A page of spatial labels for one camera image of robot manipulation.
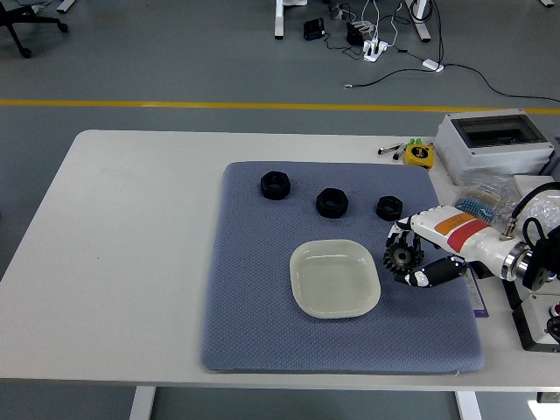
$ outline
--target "blue object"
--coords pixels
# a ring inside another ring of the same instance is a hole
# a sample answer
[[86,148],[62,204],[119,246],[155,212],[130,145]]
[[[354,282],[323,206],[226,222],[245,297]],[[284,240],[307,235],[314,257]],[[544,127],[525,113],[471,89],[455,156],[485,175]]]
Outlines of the blue object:
[[458,199],[455,207],[461,212],[490,223],[496,219],[496,212],[477,199]]
[[[285,199],[265,199],[259,179],[290,177]],[[346,193],[340,219],[321,217],[317,194]],[[449,373],[481,368],[484,358],[463,279],[434,289],[397,283],[382,256],[392,222],[375,214],[398,195],[402,214],[438,204],[424,168],[384,164],[245,162],[224,172],[202,331],[202,362],[224,372]],[[349,239],[374,258],[379,304],[358,318],[318,319],[291,292],[290,257],[302,243]],[[446,253],[425,247],[425,263]]]

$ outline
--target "gray floor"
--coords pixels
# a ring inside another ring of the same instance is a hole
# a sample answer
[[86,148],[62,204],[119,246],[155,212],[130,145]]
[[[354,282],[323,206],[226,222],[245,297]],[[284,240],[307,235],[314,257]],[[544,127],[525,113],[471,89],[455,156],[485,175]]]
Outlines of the gray floor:
[[[6,8],[13,0],[3,1]],[[56,15],[58,0],[43,12]],[[361,13],[364,1],[350,2]],[[381,14],[397,4],[379,2]],[[438,2],[444,62],[475,67],[490,83],[516,95],[560,98],[557,43],[560,7],[537,0]],[[375,20],[370,5],[365,15]],[[302,23],[324,17],[331,46],[343,46],[341,22],[320,0],[286,11],[284,40],[273,37],[272,0],[77,0],[52,25],[17,25],[33,58],[23,59],[0,30],[1,100],[144,102],[274,102],[425,107],[405,111],[218,108],[54,107],[36,102],[0,107],[0,275],[15,253],[75,136],[83,130],[190,130],[271,133],[434,136],[453,107],[525,108],[546,134],[560,135],[558,103],[514,99],[489,90],[465,69],[399,73],[420,61],[392,49],[375,64],[303,40]],[[429,22],[435,33],[435,19]],[[435,60],[438,43],[421,44],[399,24],[396,45]],[[392,39],[392,28],[381,25]],[[0,385],[0,419],[124,419],[133,388],[12,383]],[[532,419],[533,394],[478,394],[484,420]],[[451,393],[174,389],[158,391],[153,418],[458,418]]]

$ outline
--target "gear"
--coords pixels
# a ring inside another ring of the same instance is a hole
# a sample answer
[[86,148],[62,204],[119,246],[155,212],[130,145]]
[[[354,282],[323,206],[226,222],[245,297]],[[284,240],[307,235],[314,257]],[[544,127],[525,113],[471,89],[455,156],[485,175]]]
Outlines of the gear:
[[424,259],[422,250],[414,250],[404,242],[394,243],[383,255],[385,267],[393,274],[408,274]]

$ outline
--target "yellow tape measure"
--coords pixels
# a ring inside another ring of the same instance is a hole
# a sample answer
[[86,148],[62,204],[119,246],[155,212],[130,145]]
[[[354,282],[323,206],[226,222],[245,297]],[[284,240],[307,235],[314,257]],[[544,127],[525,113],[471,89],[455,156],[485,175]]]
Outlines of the yellow tape measure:
[[410,139],[404,152],[404,163],[407,165],[422,166],[428,171],[434,165],[434,147],[431,144],[422,144],[419,138]]

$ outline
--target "black device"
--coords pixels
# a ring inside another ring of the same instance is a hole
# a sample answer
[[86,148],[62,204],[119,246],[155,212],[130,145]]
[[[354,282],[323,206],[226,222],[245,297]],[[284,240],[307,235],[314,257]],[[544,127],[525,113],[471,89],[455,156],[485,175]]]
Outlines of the black device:
[[364,45],[364,37],[361,35],[361,32],[358,28],[356,28],[350,22],[346,22],[346,42],[351,46],[363,46]]
[[322,17],[304,23],[304,38],[308,41],[321,39],[325,35],[325,22]]

